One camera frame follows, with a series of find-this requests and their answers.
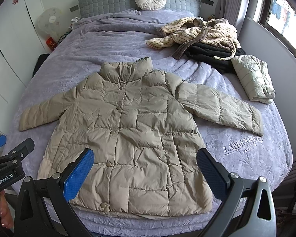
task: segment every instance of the window frame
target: window frame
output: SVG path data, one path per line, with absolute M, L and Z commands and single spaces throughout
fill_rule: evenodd
M 270 31 L 277 39 L 279 39 L 296 58 L 296 49 L 291 45 L 291 43 L 281 33 L 279 33 L 275 28 L 273 28 L 271 25 L 269 25 L 267 23 L 267 20 L 268 20 L 270 14 L 271 14 L 271 11 L 272 11 L 272 8 L 271 8 L 272 1 L 273 0 L 264 0 L 259 23 L 262 26 L 264 26 L 268 31 Z

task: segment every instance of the jacket collar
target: jacket collar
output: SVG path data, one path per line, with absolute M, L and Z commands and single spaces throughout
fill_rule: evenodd
M 152 71 L 150 57 L 135 62 L 105 62 L 100 70 L 100 75 L 112 83 L 119 81 L 131 82 L 138 80 Z

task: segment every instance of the fleece blanket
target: fleece blanket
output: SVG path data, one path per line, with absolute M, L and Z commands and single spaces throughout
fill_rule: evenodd
M 35 149 L 22 161 L 26 175 L 37 177 L 47 143 L 57 125 L 52 122 L 24 132 L 18 131 L 20 115 L 25 108 L 49 99 L 59 92 L 76 86 L 86 76 L 100 70 L 105 61 L 136 61 L 150 56 L 155 69 L 173 72 L 190 83 L 200 83 L 245 100 L 262 114 L 264 136 L 231 127 L 219 126 L 195 118 L 207 149 L 229 172 L 243 178 L 257 179 L 263 175 L 274 190 L 292 166 L 292 151 L 278 110 L 272 102 L 251 102 L 237 76 L 221 75 L 216 69 L 202 62 L 183 56 L 172 58 L 177 46 L 162 50 L 147 47 L 147 40 L 156 38 L 157 28 L 183 17 L 193 17 L 188 12 L 170 10 L 136 11 L 103 14 L 86 18 L 51 53 L 26 88 L 7 137 L 3 154 L 7 154 L 26 138 L 32 138 Z M 13 188 L 19 192 L 21 181 Z M 203 228 L 220 205 L 214 198 L 213 210 L 206 214 L 181 216 L 163 220 L 147 218 L 125 219 L 99 215 L 75 208 L 86 227 L 96 233 L 115 236 L 165 236 Z M 242 200 L 235 216 L 244 207 Z M 58 221 L 50 203 L 52 219 Z

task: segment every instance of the clothing pile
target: clothing pile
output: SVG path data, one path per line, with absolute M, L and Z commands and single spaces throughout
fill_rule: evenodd
M 246 55 L 237 39 L 236 28 L 226 19 L 204 21 L 200 17 L 186 17 L 166 24 L 158 32 L 162 37 L 146 41 L 149 47 L 162 49 L 178 43 L 180 46 L 172 55 L 175 59 L 185 53 L 221 74 L 238 75 L 252 101 L 270 104 L 275 97 L 266 62 Z
M 20 131 L 60 119 L 38 178 L 62 172 L 88 147 L 94 165 L 72 204 L 126 218 L 209 212 L 212 193 L 196 164 L 205 144 L 193 114 L 262 136 L 261 113 L 152 67 L 149 57 L 105 62 L 78 86 L 27 108 Z

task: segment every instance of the beige puffer jacket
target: beige puffer jacket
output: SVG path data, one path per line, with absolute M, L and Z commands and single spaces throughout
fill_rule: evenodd
M 68 92 L 26 109 L 20 130 L 60 118 L 38 178 L 62 172 L 84 148 L 94 165 L 72 204 L 106 215 L 160 218 L 212 209 L 196 164 L 205 144 L 195 114 L 263 135 L 260 112 L 216 89 L 152 70 L 150 58 L 104 63 Z

